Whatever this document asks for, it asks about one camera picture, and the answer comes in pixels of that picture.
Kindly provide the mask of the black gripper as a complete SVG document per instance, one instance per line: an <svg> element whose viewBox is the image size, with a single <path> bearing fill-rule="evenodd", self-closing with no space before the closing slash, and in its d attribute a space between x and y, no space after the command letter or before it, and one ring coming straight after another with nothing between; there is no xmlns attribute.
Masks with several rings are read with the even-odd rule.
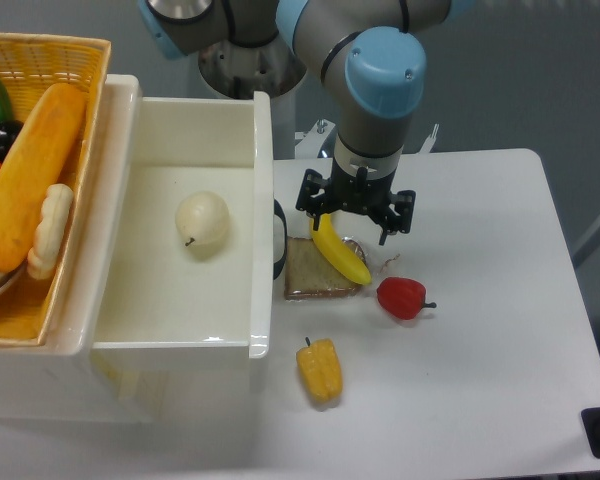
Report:
<svg viewBox="0 0 600 480"><path fill-rule="evenodd" d="M370 218L381 227L379 244L397 233L409 233L415 207L415 192L391 191L395 173L372 179L365 167L354 174L345 172L338 164L331 165L331 176L307 169L301 182L296 209L311 219L311 229L318 231L322 223L331 222L331 213L345 211Z"/></svg>

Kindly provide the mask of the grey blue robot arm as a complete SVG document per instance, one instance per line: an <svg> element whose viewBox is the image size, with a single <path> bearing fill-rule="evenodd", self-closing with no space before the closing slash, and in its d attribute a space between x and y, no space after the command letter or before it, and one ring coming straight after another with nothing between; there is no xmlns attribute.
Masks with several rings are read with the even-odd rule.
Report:
<svg viewBox="0 0 600 480"><path fill-rule="evenodd" d="M196 55L206 84L232 99L291 93L315 75L341 109L331 173L308 171L296 207L313 219L345 211L384 236L408 233L415 195L392 191L427 59L417 33L465 1L142 1L163 55Z"/></svg>

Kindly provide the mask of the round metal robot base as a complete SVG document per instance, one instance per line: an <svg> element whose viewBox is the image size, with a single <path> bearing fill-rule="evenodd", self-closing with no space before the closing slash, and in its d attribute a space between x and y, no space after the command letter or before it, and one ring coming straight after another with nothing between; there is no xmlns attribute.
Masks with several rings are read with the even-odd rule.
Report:
<svg viewBox="0 0 600 480"><path fill-rule="evenodd" d="M306 67L280 36L255 47L218 42L198 53L198 69L214 92L238 100L252 99L257 91L280 97L306 75Z"/></svg>

